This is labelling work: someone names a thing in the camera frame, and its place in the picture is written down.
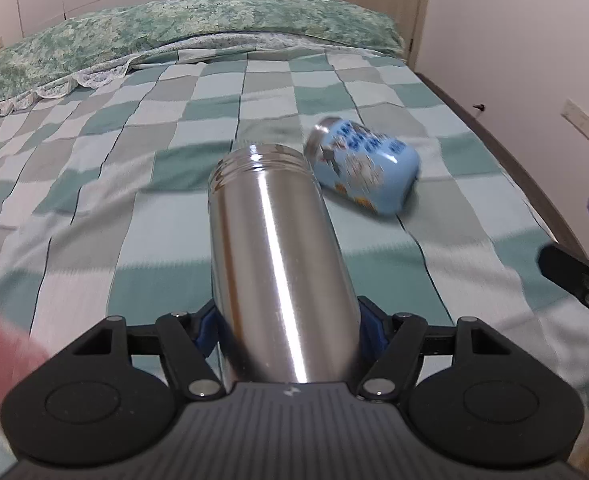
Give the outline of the dark wooden bed frame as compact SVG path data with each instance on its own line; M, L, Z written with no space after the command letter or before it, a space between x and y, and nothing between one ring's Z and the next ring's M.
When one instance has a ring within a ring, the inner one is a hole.
M534 178L528 174L528 171L521 166L521 163L506 148L503 144L496 139L495 136L485 127L483 127L473 114L470 114L465 110L462 105L456 103L438 87L433 81L423 74L418 74L417 77L437 96L445 103L453 112L462 119L463 122L469 127L469 129L485 144L485 147L492 153L497 161L503 166L507 173L511 176L516 184L527 196L537 213L545 221L546 225L551 229L556 239L569 249L574 254L587 258L587 253L583 249L579 240L572 232L571 227L554 206L552 201L549 199L543 190L539 187Z

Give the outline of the tall stainless steel cup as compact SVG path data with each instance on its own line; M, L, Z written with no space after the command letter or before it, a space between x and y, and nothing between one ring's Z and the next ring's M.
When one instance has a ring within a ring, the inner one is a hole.
M308 161L253 144L215 166L208 207L224 382L354 382L361 314Z

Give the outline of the green floral duvet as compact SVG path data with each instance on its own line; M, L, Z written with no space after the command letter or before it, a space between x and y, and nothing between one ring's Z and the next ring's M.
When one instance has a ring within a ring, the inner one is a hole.
M277 32L401 55L388 15L343 0L165 0L90 12L0 52L0 103L79 70L206 35Z

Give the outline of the light blue cartoon cup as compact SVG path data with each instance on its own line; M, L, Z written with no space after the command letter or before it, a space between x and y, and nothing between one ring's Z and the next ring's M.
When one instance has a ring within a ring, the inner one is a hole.
M375 214L399 214L421 170L415 148L358 122L325 117L303 154L319 184Z

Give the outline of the white wall switch plate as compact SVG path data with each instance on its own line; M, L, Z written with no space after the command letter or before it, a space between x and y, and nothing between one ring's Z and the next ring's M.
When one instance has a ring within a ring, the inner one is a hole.
M571 99L564 102L560 115L563 116L575 130L589 140L589 114Z

